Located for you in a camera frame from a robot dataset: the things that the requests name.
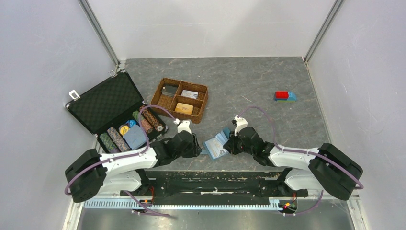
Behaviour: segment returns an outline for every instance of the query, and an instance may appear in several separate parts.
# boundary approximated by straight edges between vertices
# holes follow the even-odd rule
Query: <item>concrete floor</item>
[[[164,77],[206,85],[208,103],[199,124],[191,129],[200,145],[224,127],[234,130],[231,120],[250,105],[263,108],[274,120],[278,143],[288,147],[314,148],[328,142],[324,121],[312,82],[301,57],[204,57],[129,59],[125,69],[137,88],[150,102]],[[273,100],[275,91],[292,91],[293,103]],[[251,109],[243,116],[264,141],[272,142],[271,126],[260,111]],[[171,119],[166,137],[176,134]],[[272,170],[258,165],[245,153],[227,154],[212,161],[207,155],[179,158],[154,170]]]

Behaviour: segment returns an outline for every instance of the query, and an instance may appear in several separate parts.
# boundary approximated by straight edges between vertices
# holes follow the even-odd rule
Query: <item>poker chip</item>
[[[129,130],[130,130],[130,127],[128,125],[122,125],[119,128],[121,136],[124,136]]]
[[[128,125],[130,128],[132,128],[137,123],[135,122],[135,120],[129,120],[125,124]]]

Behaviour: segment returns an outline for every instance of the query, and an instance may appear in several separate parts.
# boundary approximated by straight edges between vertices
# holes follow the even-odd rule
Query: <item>metal frame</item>
[[[330,12],[328,13],[326,19],[323,22],[323,25],[321,26],[320,30],[318,31],[316,38],[314,39],[312,45],[310,46],[306,56],[303,58],[304,63],[307,65],[309,60],[312,58],[312,55],[314,54],[315,50],[317,49],[318,45],[320,44],[321,40],[324,37],[324,34],[326,33],[327,29],[330,27],[331,22],[333,21],[334,17],[336,16],[337,12],[341,8],[342,3],[344,0],[336,0],[334,2],[333,7],[331,7]]]
[[[90,7],[90,4],[87,0],[78,0],[80,5],[83,8],[83,11],[86,13],[91,25],[93,26],[94,30],[96,31],[97,36],[100,38],[101,43],[103,43],[104,48],[106,48],[107,53],[109,54],[110,58],[116,65],[116,69],[120,66],[120,60],[118,59],[117,55],[115,54],[112,45],[110,44],[109,40],[106,37],[103,29],[100,26],[99,21],[96,18],[93,10]]]

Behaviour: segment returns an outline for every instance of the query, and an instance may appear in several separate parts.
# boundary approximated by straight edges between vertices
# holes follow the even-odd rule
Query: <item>small box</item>
[[[183,90],[181,96],[197,99],[199,97],[199,93],[189,90]]]
[[[95,87],[79,95],[76,91],[69,93],[73,98],[66,104],[66,109],[97,138],[101,147],[109,153],[107,147],[100,139],[100,135],[107,133],[111,127],[119,132],[120,127],[134,120],[132,113],[140,111],[140,107],[147,105],[138,91],[130,75],[121,70],[114,76],[109,77]],[[154,129],[148,133],[150,141],[162,136],[167,132],[168,126],[152,110],[147,109],[163,126],[161,131]]]
[[[166,96],[174,97],[177,90],[178,86],[164,85],[162,86],[161,93]]]
[[[183,114],[192,115],[192,112],[193,112],[193,105],[184,104],[184,103],[177,103],[177,104],[176,104],[175,111],[176,111],[176,112],[179,112],[179,113],[183,113]]]

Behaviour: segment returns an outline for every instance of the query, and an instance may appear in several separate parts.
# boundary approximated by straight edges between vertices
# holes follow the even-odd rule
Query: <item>white wall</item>
[[[64,171],[94,144],[68,92],[113,63],[76,0],[2,0],[0,12],[0,229],[61,229]]]
[[[334,0],[89,0],[120,59],[304,56]]]
[[[406,224],[406,1],[348,0],[310,61],[332,140],[364,169],[374,230]]]

